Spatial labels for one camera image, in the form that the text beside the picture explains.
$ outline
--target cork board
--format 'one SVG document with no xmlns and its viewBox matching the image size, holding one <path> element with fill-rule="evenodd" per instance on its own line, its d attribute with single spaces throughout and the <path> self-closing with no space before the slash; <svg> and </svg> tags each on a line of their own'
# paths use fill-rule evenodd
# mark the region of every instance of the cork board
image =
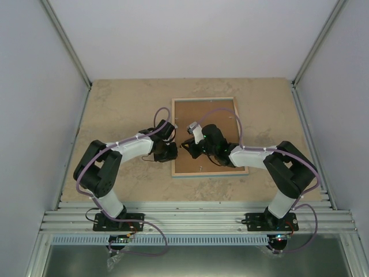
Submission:
<svg viewBox="0 0 369 277">
<path fill-rule="evenodd" d="M 248 174 L 248 169 L 244 167 L 216 166 L 205 155 L 193 159 L 184 148 L 179 147 L 181 143 L 191 138 L 191 135 L 187 132 L 187 127 L 216 108 L 228 108 L 238 115 L 234 97 L 176 98 L 172 100 L 172 123 L 177 126 L 175 141 L 178 147 L 178 157 L 172 161 L 173 177 L 215 177 Z M 239 141 L 239 127 L 233 114 L 227 111 L 218 111 L 208 116 L 201 126 L 208 124 L 217 125 L 228 142 L 237 143 Z"/>
</svg>

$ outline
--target wooden frame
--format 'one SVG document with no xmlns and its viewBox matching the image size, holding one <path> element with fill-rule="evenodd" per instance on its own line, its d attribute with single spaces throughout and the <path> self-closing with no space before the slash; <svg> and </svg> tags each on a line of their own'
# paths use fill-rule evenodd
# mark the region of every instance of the wooden frame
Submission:
<svg viewBox="0 0 369 277">
<path fill-rule="evenodd" d="M 239 117 L 236 98 L 233 96 L 223 97 L 208 97 L 208 98 L 172 98 L 172 119 L 171 123 L 175 126 L 175 103 L 181 101 L 209 101 L 209 100 L 232 100 L 234 104 L 234 110 Z M 240 126 L 237 123 L 238 133 L 240 133 Z M 248 167 L 245 167 L 242 171 L 222 171 L 222 172 L 197 172 L 197 173 L 176 173 L 175 160 L 171 162 L 172 177 L 173 178 L 186 178 L 186 177 L 230 177 L 230 176 L 245 176 L 248 175 Z"/>
</svg>

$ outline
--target marble tabletop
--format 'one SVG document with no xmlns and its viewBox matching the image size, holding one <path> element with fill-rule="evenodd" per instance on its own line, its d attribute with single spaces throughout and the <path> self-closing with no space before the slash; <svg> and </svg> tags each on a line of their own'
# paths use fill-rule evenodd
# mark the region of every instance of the marble tabletop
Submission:
<svg viewBox="0 0 369 277">
<path fill-rule="evenodd" d="M 236 97 L 246 145 L 271 146 L 288 140 L 310 157 L 286 79 L 96 80 L 82 118 L 62 201 L 90 201 L 77 193 L 72 175 L 91 141 L 118 141 L 151 127 L 156 110 L 170 108 L 172 98 L 216 96 Z M 248 176 L 241 177 L 172 178 L 171 163 L 135 158 L 121 166 L 114 190 L 122 201 L 269 201 L 277 187 L 266 170 L 252 167 Z M 319 190 L 305 198 L 320 199 Z"/>
</svg>

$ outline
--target gray wall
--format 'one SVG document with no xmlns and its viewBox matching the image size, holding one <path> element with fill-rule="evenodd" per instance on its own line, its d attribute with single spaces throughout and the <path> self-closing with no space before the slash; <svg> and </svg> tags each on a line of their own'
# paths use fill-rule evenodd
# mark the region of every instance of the gray wall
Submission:
<svg viewBox="0 0 369 277">
<path fill-rule="evenodd" d="M 38 0 L 0 7 L 0 276 L 24 276 L 86 88 Z"/>
<path fill-rule="evenodd" d="M 337 0 L 50 0 L 91 80 L 286 77 Z"/>
<path fill-rule="evenodd" d="M 369 1 L 351 0 L 299 84 L 338 206 L 369 255 Z"/>
</svg>

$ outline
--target metal frame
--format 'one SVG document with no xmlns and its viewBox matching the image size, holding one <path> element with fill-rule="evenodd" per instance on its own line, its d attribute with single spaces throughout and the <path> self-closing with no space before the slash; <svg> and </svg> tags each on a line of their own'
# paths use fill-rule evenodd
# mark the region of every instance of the metal frame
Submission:
<svg viewBox="0 0 369 277">
<path fill-rule="evenodd" d="M 306 109 L 303 107 L 300 95 L 298 93 L 298 90 L 294 87 L 293 84 L 291 84 L 290 89 L 291 89 L 291 92 L 292 92 L 293 100 L 295 102 L 296 110 L 297 110 L 299 118 L 300 118 L 300 122 L 302 124 L 302 129 L 303 129 L 304 135 L 305 135 L 305 141 L 306 141 L 306 144 L 307 144 L 308 149 L 310 151 L 312 161 L 315 164 L 315 166 L 317 167 L 317 170 L 318 170 L 318 172 L 321 176 L 321 179 L 322 179 L 321 188 L 323 190 L 327 191 L 333 209 L 337 209 L 336 201 L 334 200 L 333 190 L 332 190 L 329 182 L 326 179 L 325 170 L 323 169 L 322 163 L 320 162 L 320 158 L 319 158 L 319 155 L 318 155 L 317 148 L 315 146 L 314 140 L 312 139 L 311 130 L 310 130 L 310 127 L 309 127 L 309 121 L 308 121 L 308 118 L 307 118 L 306 113 L 305 113 Z"/>
<path fill-rule="evenodd" d="M 63 29 L 62 24 L 60 23 L 54 9 L 52 8 L 49 0 L 39 0 L 46 15 L 48 16 L 48 18 L 50 19 L 52 25 L 54 26 L 56 32 L 58 33 L 62 43 L 64 44 L 67 52 L 69 53 L 72 61 L 74 62 L 74 65 L 76 66 L 79 74 L 81 75 L 81 77 L 83 78 L 83 80 L 86 83 L 86 86 L 88 87 L 88 89 L 91 89 L 91 81 L 87 76 L 86 70 L 84 69 L 79 57 L 77 56 L 73 46 L 71 45 L 71 42 L 69 40 L 69 38 L 67 37 L 66 32 Z"/>
<path fill-rule="evenodd" d="M 304 75 L 306 69 L 308 68 L 310 62 L 318 52 L 320 46 L 326 39 L 327 35 L 329 34 L 330 30 L 332 29 L 333 24 L 336 22 L 338 16 L 342 12 L 343 8 L 347 4 L 348 0 L 338 0 L 336 5 L 334 6 L 331 14 L 329 15 L 328 19 L 324 23 L 324 26 L 319 33 L 317 39 L 315 40 L 314 44 L 312 45 L 312 48 L 310 49 L 309 53 L 307 54 L 304 62 L 302 63 L 302 66 L 300 67 L 298 73 L 296 74 L 295 79 L 293 80 L 293 84 L 297 85 L 302 76 Z"/>
</svg>

